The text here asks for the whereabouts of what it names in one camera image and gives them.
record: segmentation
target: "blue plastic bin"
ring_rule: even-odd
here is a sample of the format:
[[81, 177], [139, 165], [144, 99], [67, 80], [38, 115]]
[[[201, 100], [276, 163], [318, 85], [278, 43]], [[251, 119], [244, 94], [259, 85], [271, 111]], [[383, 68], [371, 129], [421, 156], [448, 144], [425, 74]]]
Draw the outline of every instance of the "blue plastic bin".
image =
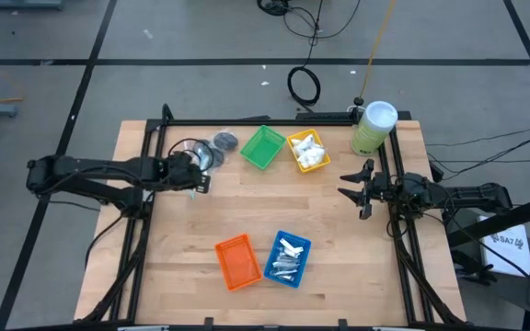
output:
[[[294, 247], [302, 247], [304, 249], [304, 252], [300, 253], [300, 256], [298, 257], [298, 260], [300, 261], [300, 266], [298, 267], [298, 272], [294, 274], [294, 281], [281, 280], [275, 276], [270, 275], [270, 272], [273, 270], [273, 262], [275, 262], [277, 255], [280, 253], [279, 247], [283, 247], [282, 243], [280, 243], [280, 240], [282, 238], [285, 239], [288, 243], [290, 243], [290, 245]], [[267, 265], [265, 266], [265, 272], [263, 273], [263, 276], [270, 280], [280, 282], [283, 285], [291, 286], [297, 289], [298, 286], [300, 286], [300, 280], [302, 280], [302, 274], [304, 273], [305, 269], [305, 262], [308, 260], [308, 253], [310, 253], [310, 246], [311, 243], [308, 239], [299, 237], [297, 235], [288, 234], [285, 231], [280, 230], [275, 236], [273, 248], [271, 249], [269, 259], [267, 260]]]

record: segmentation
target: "white lid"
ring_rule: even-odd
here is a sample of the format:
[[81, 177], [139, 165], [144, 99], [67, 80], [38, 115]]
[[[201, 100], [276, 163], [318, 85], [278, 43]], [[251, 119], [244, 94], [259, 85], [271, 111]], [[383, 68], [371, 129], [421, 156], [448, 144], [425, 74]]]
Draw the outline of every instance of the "white lid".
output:
[[372, 130], [391, 131], [398, 121], [398, 112], [385, 101], [374, 101], [365, 109], [364, 117]]

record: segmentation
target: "plastic bin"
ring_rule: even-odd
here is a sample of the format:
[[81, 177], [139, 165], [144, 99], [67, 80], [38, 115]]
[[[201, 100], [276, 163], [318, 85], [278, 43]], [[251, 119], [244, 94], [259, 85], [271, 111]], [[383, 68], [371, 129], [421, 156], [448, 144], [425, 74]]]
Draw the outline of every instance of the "plastic bin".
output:
[[330, 163], [330, 156], [328, 156], [328, 153], [326, 151], [324, 153], [324, 157], [322, 158], [322, 162], [320, 162], [318, 165], [310, 166], [309, 168], [303, 168], [302, 165], [298, 162], [298, 155], [294, 152], [294, 146], [292, 145], [292, 139], [304, 140], [305, 137], [307, 137], [310, 134], [314, 136], [315, 143], [324, 147], [324, 143], [320, 141], [320, 137], [318, 137], [318, 133], [314, 129], [302, 131], [300, 133], [292, 134], [291, 136], [287, 137], [287, 144], [290, 146], [290, 149], [292, 150], [292, 154], [294, 154], [295, 162], [298, 164], [298, 166], [300, 167], [300, 170], [303, 173], [312, 171], [314, 169], [318, 169]]
[[262, 279], [259, 262], [247, 234], [216, 244], [215, 249], [229, 291]]
[[[298, 257], [298, 260], [300, 261], [300, 266], [298, 266], [298, 272], [294, 273], [294, 280], [282, 280], [275, 276], [271, 276], [270, 272], [273, 270], [273, 262], [275, 262], [275, 259], [277, 255], [280, 253], [279, 247], [283, 247], [282, 243], [280, 243], [281, 239], [285, 239], [290, 245], [294, 247], [302, 247], [304, 249], [304, 252], [300, 253], [300, 256]], [[271, 253], [269, 255], [269, 259], [267, 260], [267, 265], [265, 266], [265, 272], [263, 275], [265, 278], [268, 278], [270, 280], [275, 280], [277, 282], [280, 282], [283, 285], [291, 286], [295, 289], [300, 286], [300, 281], [302, 280], [302, 274], [304, 274], [305, 269], [305, 262], [308, 260], [308, 253], [310, 252], [310, 246], [311, 243], [308, 239], [299, 237], [297, 235], [286, 233], [285, 231], [279, 231], [277, 235], [275, 236], [275, 241], [273, 242], [273, 248], [271, 249]]]
[[250, 163], [265, 170], [275, 155], [283, 148], [285, 137], [263, 125], [240, 151]]

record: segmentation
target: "wooden table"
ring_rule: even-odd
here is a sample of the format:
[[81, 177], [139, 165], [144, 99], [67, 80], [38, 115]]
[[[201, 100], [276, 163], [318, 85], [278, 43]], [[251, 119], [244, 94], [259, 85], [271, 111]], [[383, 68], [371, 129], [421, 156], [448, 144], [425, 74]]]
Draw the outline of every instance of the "wooden table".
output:
[[[243, 146], [257, 128], [228, 129]], [[429, 177], [420, 124], [401, 121], [397, 128], [405, 170]], [[209, 138], [221, 129], [168, 127], [164, 154], [179, 139]], [[308, 128], [273, 129], [290, 135]], [[387, 205], [375, 201], [373, 216], [361, 221], [354, 204], [337, 191], [338, 187], [361, 189], [360, 185], [339, 180], [340, 175], [360, 171], [366, 159], [351, 151], [349, 141], [354, 129], [315, 129], [331, 159], [321, 169], [300, 173], [287, 146], [265, 171], [236, 151], [212, 173], [209, 194], [196, 194], [195, 200], [184, 192], [156, 195], [137, 324], [201, 325], [209, 316], [217, 325], [336, 325], [340, 318], [346, 318], [349, 325], [407, 323], [394, 243], [386, 234]], [[144, 121], [124, 121], [114, 159], [139, 156], [143, 136]], [[391, 160], [391, 149], [388, 143], [386, 146]], [[374, 159], [379, 169], [377, 154]], [[394, 165], [390, 169], [396, 172]], [[97, 232], [117, 216], [115, 208], [102, 208]], [[93, 249], [75, 318], [89, 313], [114, 281], [125, 228], [123, 221]], [[417, 220], [417, 229], [428, 281], [451, 310], [465, 318], [443, 226], [425, 217]], [[249, 234], [263, 270], [278, 230], [312, 241], [300, 288], [263, 279], [244, 289], [228, 291], [214, 245], [238, 234]], [[413, 278], [410, 283], [417, 319], [422, 320]], [[128, 283], [121, 317], [126, 315], [130, 289]]]

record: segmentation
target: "green plastic bin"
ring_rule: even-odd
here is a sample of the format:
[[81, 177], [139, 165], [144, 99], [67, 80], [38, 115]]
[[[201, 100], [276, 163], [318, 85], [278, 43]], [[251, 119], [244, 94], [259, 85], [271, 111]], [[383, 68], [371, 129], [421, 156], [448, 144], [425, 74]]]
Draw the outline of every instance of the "green plastic bin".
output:
[[240, 154], [257, 168], [265, 170], [275, 155], [281, 151], [284, 144], [285, 137], [262, 125], [243, 147]]

